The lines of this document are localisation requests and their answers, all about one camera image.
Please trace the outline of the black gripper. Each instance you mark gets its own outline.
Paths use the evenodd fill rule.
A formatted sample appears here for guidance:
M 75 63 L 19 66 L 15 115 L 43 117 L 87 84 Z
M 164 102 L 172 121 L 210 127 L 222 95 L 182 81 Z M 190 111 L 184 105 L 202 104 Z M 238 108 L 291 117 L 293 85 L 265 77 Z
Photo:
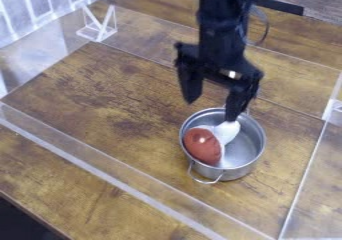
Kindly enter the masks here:
M 234 122 L 257 97 L 263 72 L 245 57 L 249 19 L 202 22 L 198 43 L 175 43 L 178 78 L 188 104 L 202 95 L 203 80 L 226 85 L 225 120 Z

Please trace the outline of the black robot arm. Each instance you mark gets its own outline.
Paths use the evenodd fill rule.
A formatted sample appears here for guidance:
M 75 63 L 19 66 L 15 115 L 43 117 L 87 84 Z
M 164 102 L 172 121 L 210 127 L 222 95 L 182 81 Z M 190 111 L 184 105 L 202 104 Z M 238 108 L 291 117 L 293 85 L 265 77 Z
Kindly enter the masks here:
M 257 96 L 263 72 L 245 57 L 249 13 L 257 0 L 199 0 L 199 42 L 178 42 L 175 66 L 182 95 L 191 104 L 203 80 L 229 88 L 226 120 L 234 122 Z

